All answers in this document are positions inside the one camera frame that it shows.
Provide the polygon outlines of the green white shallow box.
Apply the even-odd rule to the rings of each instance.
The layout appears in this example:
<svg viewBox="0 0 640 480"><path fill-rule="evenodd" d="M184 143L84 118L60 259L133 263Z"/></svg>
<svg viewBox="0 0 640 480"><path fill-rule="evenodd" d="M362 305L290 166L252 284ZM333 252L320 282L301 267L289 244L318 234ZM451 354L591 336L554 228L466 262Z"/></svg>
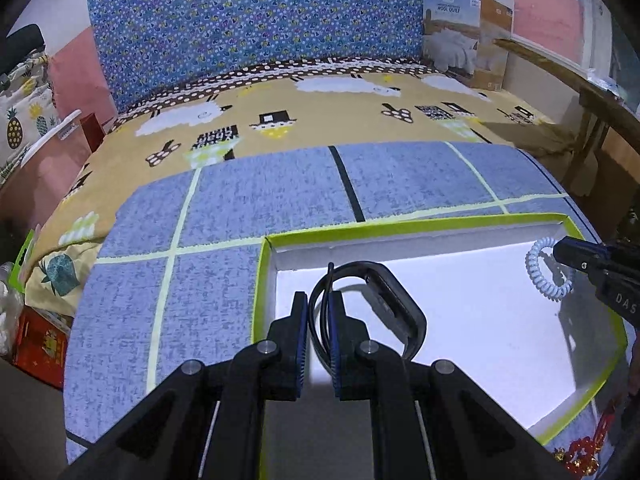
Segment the green white shallow box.
<svg viewBox="0 0 640 480"><path fill-rule="evenodd" d="M605 384L627 348L623 321L575 274L561 302L542 296L526 270L536 240L583 238L565 214L353 224L291 232L262 242L253 339L290 314L326 266L355 260L385 264L418 304L427 332L413 362L446 359L541 444L574 420ZM399 353L404 343L378 317L363 280L343 278L348 315L372 339ZM369 409L333 399L330 373L309 341L302 400L270 403L262 440L261 479L373 479Z"/></svg>

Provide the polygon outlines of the black bag on top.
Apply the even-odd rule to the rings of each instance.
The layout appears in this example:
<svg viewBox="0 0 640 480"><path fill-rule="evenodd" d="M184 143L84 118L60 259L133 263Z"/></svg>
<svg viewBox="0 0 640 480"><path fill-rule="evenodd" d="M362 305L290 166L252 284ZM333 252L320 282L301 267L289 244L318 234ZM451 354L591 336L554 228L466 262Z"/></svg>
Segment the black bag on top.
<svg viewBox="0 0 640 480"><path fill-rule="evenodd" d="M45 47L46 43L37 24L17 29L1 41L0 74L9 75L32 52L43 52Z"/></svg>

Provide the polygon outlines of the yellow sheep pattern bedsheet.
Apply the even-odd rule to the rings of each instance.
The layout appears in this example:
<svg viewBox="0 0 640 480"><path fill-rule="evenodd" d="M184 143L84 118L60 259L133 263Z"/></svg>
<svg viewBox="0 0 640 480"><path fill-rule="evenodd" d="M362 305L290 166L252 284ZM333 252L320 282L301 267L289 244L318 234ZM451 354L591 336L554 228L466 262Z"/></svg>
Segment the yellow sheep pattern bedsheet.
<svg viewBox="0 0 640 480"><path fill-rule="evenodd" d="M160 92L120 116L27 259L29 307L74 315L116 214L140 186L233 157L329 144L466 141L567 158L574 134L499 90L408 60L259 65Z"/></svg>

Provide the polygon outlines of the blue grey checked mat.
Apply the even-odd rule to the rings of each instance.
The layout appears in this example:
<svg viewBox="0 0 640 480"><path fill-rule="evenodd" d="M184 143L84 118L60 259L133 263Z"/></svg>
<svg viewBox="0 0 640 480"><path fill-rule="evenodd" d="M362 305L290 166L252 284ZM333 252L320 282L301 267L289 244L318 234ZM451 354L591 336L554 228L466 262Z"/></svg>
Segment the blue grey checked mat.
<svg viewBox="0 0 640 480"><path fill-rule="evenodd" d="M63 387L81 456L179 364L262 339L329 262L385 264L427 320L416 357L458 364L542 443L588 434L627 347L577 275L554 302L536 240L596 240L533 157L505 145L352 144L235 159L138 188L82 294Z"/></svg>

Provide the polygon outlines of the pineapple print bag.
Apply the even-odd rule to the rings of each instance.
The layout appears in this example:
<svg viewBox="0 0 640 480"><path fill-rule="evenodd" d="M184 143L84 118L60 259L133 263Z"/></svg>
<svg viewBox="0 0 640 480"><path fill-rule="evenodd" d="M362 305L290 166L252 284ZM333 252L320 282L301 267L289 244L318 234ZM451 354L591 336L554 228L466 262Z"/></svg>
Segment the pineapple print bag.
<svg viewBox="0 0 640 480"><path fill-rule="evenodd" d="M48 71L47 55L33 50L1 76L1 185L26 152L61 122Z"/></svg>

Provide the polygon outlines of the blue floral headboard cover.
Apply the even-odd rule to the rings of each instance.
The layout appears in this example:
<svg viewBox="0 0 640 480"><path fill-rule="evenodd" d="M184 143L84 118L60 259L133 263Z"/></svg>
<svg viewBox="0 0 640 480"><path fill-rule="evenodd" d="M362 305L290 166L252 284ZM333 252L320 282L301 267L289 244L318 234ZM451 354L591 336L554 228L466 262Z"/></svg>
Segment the blue floral headboard cover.
<svg viewBox="0 0 640 480"><path fill-rule="evenodd" d="M201 76L299 58L414 58L422 0L87 0L119 110Z"/></svg>

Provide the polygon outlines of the black smart band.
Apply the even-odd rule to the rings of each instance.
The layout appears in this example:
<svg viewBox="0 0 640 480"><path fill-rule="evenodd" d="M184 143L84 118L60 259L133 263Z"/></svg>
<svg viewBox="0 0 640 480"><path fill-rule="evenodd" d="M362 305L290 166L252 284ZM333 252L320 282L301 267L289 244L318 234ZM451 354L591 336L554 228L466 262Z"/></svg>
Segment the black smart band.
<svg viewBox="0 0 640 480"><path fill-rule="evenodd" d="M412 361L424 343L427 319L398 278L383 263L357 260L334 266L330 262L326 274L314 285L308 304L311 341L324 368L328 370L331 365L328 296L333 290L333 284L343 278L359 278L364 281L369 295L380 304L378 317L381 320L387 318L387 326L405 344L402 358L406 362Z"/></svg>

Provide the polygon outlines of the red box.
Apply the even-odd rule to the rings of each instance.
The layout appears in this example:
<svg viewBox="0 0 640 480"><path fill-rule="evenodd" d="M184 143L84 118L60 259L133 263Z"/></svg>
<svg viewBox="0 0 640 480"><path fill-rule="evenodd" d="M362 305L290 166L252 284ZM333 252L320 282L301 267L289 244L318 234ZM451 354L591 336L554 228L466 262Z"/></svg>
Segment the red box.
<svg viewBox="0 0 640 480"><path fill-rule="evenodd" d="M34 309L24 307L11 363L33 378L62 390L67 335Z"/></svg>

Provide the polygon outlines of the wooden table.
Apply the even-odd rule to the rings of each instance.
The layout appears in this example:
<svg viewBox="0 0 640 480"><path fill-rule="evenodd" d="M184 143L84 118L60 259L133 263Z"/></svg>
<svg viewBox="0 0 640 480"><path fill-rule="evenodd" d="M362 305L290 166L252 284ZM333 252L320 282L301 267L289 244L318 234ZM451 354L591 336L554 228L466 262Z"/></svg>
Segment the wooden table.
<svg viewBox="0 0 640 480"><path fill-rule="evenodd" d="M562 84L578 93L579 105L584 110L578 135L574 143L573 158L562 180L570 190L587 156L600 148L608 130L613 129L629 146L639 153L639 119L619 96L599 84L573 62L558 58L551 51L536 48L514 39L496 39L494 44L506 52L532 63Z"/></svg>

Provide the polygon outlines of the quilt packaging cardboard box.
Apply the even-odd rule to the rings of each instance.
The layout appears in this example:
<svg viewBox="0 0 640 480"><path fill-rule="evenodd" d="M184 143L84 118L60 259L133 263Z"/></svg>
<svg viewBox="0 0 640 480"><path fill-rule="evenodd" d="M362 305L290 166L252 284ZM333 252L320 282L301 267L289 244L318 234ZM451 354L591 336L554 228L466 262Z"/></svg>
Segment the quilt packaging cardboard box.
<svg viewBox="0 0 640 480"><path fill-rule="evenodd" d="M422 58L435 70L480 90L502 88L513 11L497 0L423 0Z"/></svg>

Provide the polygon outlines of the pink pillow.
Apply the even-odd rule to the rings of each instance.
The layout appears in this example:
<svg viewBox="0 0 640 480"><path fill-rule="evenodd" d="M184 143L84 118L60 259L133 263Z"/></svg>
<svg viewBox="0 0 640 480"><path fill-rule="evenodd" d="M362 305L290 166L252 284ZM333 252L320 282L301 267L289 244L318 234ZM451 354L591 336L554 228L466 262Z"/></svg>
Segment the pink pillow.
<svg viewBox="0 0 640 480"><path fill-rule="evenodd" d="M91 26L49 58L49 76L55 107L62 117L80 110L82 116L95 114L105 125L117 116Z"/></svg>

